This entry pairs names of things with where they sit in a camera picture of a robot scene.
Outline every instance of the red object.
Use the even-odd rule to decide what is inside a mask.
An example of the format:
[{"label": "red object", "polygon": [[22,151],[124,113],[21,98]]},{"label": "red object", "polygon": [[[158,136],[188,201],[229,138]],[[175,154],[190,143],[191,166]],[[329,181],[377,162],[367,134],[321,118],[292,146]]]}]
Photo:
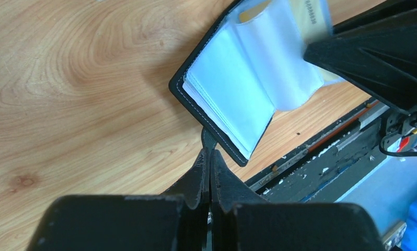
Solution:
[{"label": "red object", "polygon": [[402,149],[404,149],[404,147],[409,144],[410,142],[410,137],[406,137],[404,139],[401,140],[401,143],[399,143],[399,149],[397,150],[397,152],[402,152]]}]

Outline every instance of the wire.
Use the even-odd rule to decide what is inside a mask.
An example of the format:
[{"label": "wire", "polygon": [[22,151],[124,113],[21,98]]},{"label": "wire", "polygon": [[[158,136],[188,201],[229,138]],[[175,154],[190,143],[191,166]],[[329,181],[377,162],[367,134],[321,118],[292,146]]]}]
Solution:
[{"label": "wire", "polygon": [[402,152],[402,153],[395,153],[395,152],[389,152],[389,151],[387,151],[387,150],[385,150],[384,149],[384,147],[383,147],[383,142],[386,140],[386,139],[389,139],[389,138],[391,138],[393,135],[395,135],[395,134],[398,134],[397,132],[394,132],[394,133],[391,133],[391,134],[388,134],[388,135],[386,135],[386,136],[384,136],[382,139],[381,139],[381,142],[379,143],[379,150],[382,152],[382,153],[384,153],[385,155],[388,155],[388,156],[393,156],[393,157],[417,157],[417,152]]}]

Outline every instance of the wood grain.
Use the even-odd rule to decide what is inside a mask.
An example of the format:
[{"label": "wood grain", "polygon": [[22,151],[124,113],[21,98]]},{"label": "wood grain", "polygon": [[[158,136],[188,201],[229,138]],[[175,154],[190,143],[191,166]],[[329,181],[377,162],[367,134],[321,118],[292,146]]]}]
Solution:
[{"label": "wood grain", "polygon": [[[159,193],[187,171],[201,126],[167,83],[230,2],[0,1],[0,250],[59,196]],[[333,20],[376,2],[330,0]],[[246,180],[367,98],[323,88],[275,115],[247,167],[227,162]]]}]

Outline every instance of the open notebook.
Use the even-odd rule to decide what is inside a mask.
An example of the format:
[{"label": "open notebook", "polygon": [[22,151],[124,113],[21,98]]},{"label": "open notebook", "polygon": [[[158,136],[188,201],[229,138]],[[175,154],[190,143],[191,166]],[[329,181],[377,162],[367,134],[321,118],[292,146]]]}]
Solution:
[{"label": "open notebook", "polygon": [[293,110],[341,79],[303,60],[331,35],[325,0],[243,0],[215,22],[170,90],[245,166],[276,110]]}]

